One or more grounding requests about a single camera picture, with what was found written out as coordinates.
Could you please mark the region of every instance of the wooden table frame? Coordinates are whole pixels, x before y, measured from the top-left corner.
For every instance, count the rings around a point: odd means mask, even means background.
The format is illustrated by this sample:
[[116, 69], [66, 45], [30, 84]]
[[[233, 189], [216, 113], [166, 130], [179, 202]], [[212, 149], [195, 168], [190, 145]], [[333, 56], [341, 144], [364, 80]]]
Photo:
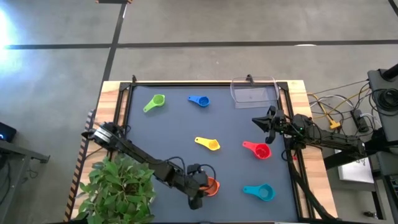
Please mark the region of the wooden table frame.
[[[89, 114], [86, 122], [86, 129], [91, 127], [97, 128], [95, 123], [117, 122], [119, 125], [127, 124], [128, 111], [130, 110], [130, 99], [134, 92], [134, 86], [229, 86], [230, 80], [215, 81], [137, 81], [133, 77], [132, 82], [104, 82], [99, 96], [97, 109]], [[261, 84], [273, 84], [271, 82], [262, 82]], [[305, 91], [304, 82], [302, 80], [278, 81], [280, 89], [279, 108], [282, 107], [286, 115], [293, 116], [294, 113], [312, 116]], [[85, 155], [99, 148], [94, 142], [86, 142], [82, 139], [81, 149], [79, 151], [78, 162], [76, 164], [75, 173], [72, 180], [70, 194], [65, 211], [64, 221], [70, 220], [77, 216], [78, 207], [86, 199], [80, 196], [81, 190], [78, 184], [89, 182], [88, 174], [92, 170], [95, 162], [102, 161], [106, 157], [106, 150], [92, 154], [87, 159]], [[318, 201], [325, 207], [328, 213], [337, 217], [335, 203], [331, 194], [331, 189], [326, 174], [325, 165], [323, 163], [322, 152], [315, 147], [307, 146], [302, 153], [297, 154], [297, 160], [294, 161], [295, 167], [299, 170], [300, 175], [308, 183], [310, 190], [316, 196]], [[292, 189], [295, 196], [295, 205], [297, 216], [299, 218], [320, 218], [319, 214], [314, 211], [308, 200], [304, 196], [301, 188], [292, 180]]]

